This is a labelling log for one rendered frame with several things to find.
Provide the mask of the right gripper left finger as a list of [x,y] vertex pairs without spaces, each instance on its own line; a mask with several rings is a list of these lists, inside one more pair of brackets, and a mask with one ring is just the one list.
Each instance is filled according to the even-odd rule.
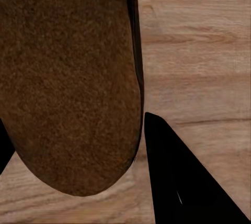
[[8,137],[3,122],[0,118],[0,175],[7,165],[9,159],[13,156],[15,148]]

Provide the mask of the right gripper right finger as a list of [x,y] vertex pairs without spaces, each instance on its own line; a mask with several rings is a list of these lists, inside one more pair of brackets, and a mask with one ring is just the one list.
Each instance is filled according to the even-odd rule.
[[162,117],[146,112],[144,134],[156,224],[251,224]]

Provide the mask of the sandal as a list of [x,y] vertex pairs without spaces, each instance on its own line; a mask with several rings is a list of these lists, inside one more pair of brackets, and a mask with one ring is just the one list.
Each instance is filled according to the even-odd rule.
[[135,159],[143,113],[138,0],[0,0],[0,118],[34,176],[106,191]]

